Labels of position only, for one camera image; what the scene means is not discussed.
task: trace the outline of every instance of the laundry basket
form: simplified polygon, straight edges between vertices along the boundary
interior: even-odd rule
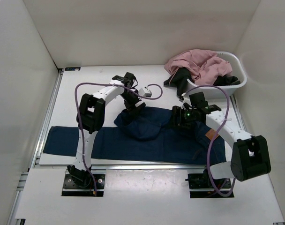
[[[229,85],[229,86],[219,86],[221,89],[225,90],[226,93],[230,96],[232,95],[236,89],[244,86],[247,82],[247,76],[240,64],[240,60],[233,55],[232,53],[229,52],[217,52],[217,56],[230,62],[232,66],[232,75],[237,77],[240,80],[240,84],[238,85]],[[193,87],[197,87],[198,85],[194,84],[192,81],[187,79],[187,87],[186,91],[192,89]],[[197,92],[203,92],[204,96],[206,99],[211,99],[211,98],[224,98],[224,94],[216,89],[216,88],[211,88],[211,87],[202,87],[202,88],[197,88],[193,91],[190,91],[187,93],[187,95],[191,95]]]

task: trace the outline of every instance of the pink sweatshirt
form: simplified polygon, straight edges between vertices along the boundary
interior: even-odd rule
[[[194,49],[171,58],[165,69],[174,76],[179,68],[187,68],[196,85],[213,85],[218,76],[229,75],[231,64],[210,50]]]

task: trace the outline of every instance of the purple cable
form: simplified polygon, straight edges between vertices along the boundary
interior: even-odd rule
[[[103,84],[103,83],[90,83],[90,82],[83,82],[83,83],[80,83],[78,84],[76,87],[75,87],[75,103],[76,103],[76,108],[77,108],[77,117],[78,117],[78,121],[79,121],[79,127],[80,127],[80,130],[81,130],[81,136],[82,136],[82,161],[83,161],[83,164],[84,164],[84,167],[85,169],[88,171],[88,173],[91,175],[92,177],[92,180],[94,182],[94,190],[95,190],[95,196],[97,196],[97,183],[96,183],[96,179],[94,177],[94,175],[91,173],[90,169],[87,167],[86,163],[85,163],[85,157],[84,157],[84,153],[85,153],[85,140],[84,140],[84,131],[83,131],[83,126],[82,126],[82,120],[81,120],[81,116],[80,116],[80,109],[79,109],[79,103],[78,103],[78,97],[77,97],[77,91],[78,91],[78,88],[82,85],[96,85],[96,86],[105,86],[105,87],[108,87],[108,86],[114,86],[114,87],[122,87],[130,92],[132,92],[134,95],[140,97],[140,98],[144,98],[144,99],[149,99],[149,100],[157,100],[159,98],[161,98],[161,96],[163,95],[163,90],[161,88],[160,85],[156,84],[156,83],[152,83],[152,84],[149,84],[147,87],[149,86],[157,86],[160,88],[160,95],[158,97],[144,97],[144,96],[140,96],[139,94],[135,93],[134,91],[132,91],[130,88],[127,88],[123,85],[120,85],[120,84]]]
[[[229,108],[230,108],[230,98],[229,96],[227,95],[227,93],[221,89],[220,87],[217,87],[217,86],[212,86],[212,85],[201,85],[201,86],[197,86],[197,87],[194,87],[188,91],[186,91],[186,93],[189,93],[190,91],[194,90],[194,89],[197,89],[197,88],[202,88],[202,87],[211,87],[211,88],[216,88],[216,89],[219,89],[220,91],[223,92],[223,94],[226,96],[226,99],[227,99],[227,109],[226,109],[226,113],[225,113],[225,119],[228,118],[228,113],[229,113]],[[214,133],[214,136],[212,137],[210,143],[209,143],[209,147],[208,147],[208,152],[207,152],[207,170],[208,170],[208,176],[209,176],[209,180],[214,188],[214,190],[216,191],[216,193],[218,193],[220,196],[222,197],[228,197],[232,194],[233,192],[233,188],[234,188],[234,184],[235,184],[235,181],[236,179],[234,178],[233,179],[233,183],[232,183],[232,186],[230,188],[230,191],[226,194],[222,193],[218,187],[216,186],[216,184],[214,183],[213,181],[213,177],[212,177],[212,174],[211,174],[211,171],[210,171],[210,152],[211,152],[211,148],[212,148],[212,145],[213,145],[213,142],[214,140],[216,139],[216,137],[218,136],[218,133],[219,131],[222,129],[222,127],[225,125],[225,123],[227,122],[227,120],[224,120],[223,123],[219,126],[219,128],[216,130],[216,132]]]

